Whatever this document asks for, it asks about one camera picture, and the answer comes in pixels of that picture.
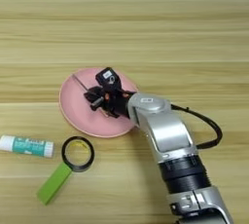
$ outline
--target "wood grain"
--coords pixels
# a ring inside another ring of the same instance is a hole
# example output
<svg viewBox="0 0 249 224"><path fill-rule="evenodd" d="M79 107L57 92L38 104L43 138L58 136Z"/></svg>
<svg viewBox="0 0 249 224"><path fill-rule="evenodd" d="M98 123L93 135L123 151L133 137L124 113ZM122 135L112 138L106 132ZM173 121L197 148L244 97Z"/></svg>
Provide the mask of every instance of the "wood grain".
<svg viewBox="0 0 249 224"><path fill-rule="evenodd" d="M1 224L173 223L166 189L139 130L91 137L96 161L42 206L36 192L78 134L58 107L74 71L111 65L139 89L207 114L221 146L201 152L236 224L249 222L248 0L0 0L0 130L50 139L54 158L1 152ZM183 116L194 139L210 129Z"/></svg>

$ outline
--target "glue stick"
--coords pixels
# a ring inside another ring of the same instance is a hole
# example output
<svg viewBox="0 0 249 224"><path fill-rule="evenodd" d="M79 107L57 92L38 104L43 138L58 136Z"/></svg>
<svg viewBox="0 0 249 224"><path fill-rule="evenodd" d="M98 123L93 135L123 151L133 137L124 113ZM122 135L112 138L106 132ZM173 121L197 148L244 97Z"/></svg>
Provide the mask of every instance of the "glue stick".
<svg viewBox="0 0 249 224"><path fill-rule="evenodd" d="M51 158L53 156L53 143L2 135L0 138L0 150Z"/></svg>

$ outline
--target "silver robot arm segment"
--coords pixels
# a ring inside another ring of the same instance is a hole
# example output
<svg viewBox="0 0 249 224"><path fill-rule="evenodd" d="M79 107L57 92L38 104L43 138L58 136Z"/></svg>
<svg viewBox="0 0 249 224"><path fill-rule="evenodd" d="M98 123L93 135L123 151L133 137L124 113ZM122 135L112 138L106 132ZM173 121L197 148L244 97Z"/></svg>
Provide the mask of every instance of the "silver robot arm segment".
<svg viewBox="0 0 249 224"><path fill-rule="evenodd" d="M171 211L178 224L233 224L215 186L212 186L198 151L168 100L134 94L127 105L130 120L143 132L160 166Z"/></svg>

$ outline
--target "pink plate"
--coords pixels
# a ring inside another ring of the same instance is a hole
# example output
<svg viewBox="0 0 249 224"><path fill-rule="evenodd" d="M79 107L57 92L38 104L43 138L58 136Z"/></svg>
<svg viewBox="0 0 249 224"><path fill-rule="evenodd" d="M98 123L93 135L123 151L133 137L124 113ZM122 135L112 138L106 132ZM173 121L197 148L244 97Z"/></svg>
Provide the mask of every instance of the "pink plate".
<svg viewBox="0 0 249 224"><path fill-rule="evenodd" d="M87 88L97 86L95 75L103 68L82 69L75 74ZM122 86L127 91L137 91L136 86L125 75L118 72ZM84 98L84 89L70 76L62 85L59 95L61 111L66 120L77 130L98 137L115 137L129 132L133 123L125 118L105 117L100 110L93 112Z"/></svg>

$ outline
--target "glue stick cap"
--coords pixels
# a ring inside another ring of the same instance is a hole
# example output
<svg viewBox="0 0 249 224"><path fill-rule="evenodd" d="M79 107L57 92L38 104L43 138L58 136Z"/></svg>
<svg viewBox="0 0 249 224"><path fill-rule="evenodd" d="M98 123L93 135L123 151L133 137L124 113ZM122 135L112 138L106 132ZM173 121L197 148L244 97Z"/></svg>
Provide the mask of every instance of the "glue stick cap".
<svg viewBox="0 0 249 224"><path fill-rule="evenodd" d="M53 156L53 142L46 142L44 156L51 158Z"/></svg>
<svg viewBox="0 0 249 224"><path fill-rule="evenodd" d="M0 138L0 150L13 151L15 137L10 135L2 135Z"/></svg>

